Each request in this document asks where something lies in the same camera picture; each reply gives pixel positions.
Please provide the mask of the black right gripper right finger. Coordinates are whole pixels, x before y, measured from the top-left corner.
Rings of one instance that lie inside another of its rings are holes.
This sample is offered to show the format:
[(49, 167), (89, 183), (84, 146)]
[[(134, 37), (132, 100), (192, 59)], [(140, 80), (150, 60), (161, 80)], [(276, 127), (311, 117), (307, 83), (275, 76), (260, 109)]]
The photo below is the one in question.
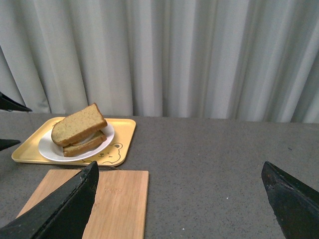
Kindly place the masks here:
[(317, 239), (318, 191), (268, 161), (263, 165), (261, 177), (284, 237)]

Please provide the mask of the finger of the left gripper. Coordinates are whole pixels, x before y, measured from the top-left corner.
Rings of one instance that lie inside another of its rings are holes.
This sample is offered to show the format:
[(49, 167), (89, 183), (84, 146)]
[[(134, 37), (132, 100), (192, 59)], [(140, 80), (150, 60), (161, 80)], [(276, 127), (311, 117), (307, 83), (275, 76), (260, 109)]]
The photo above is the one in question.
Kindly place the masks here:
[(5, 111), (20, 111), (20, 112), (31, 112), (32, 109), (17, 103), (11, 98), (0, 92), (0, 109)]
[(5, 150), (19, 143), (20, 141), (15, 139), (0, 139), (0, 150)]

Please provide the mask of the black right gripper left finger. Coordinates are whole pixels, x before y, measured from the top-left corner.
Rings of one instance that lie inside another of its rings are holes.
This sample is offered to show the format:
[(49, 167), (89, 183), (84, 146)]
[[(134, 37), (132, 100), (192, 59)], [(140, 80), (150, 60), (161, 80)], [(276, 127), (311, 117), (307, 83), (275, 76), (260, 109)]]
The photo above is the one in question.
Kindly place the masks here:
[(89, 221), (99, 180), (92, 162), (29, 211), (0, 230), (2, 239), (80, 239)]

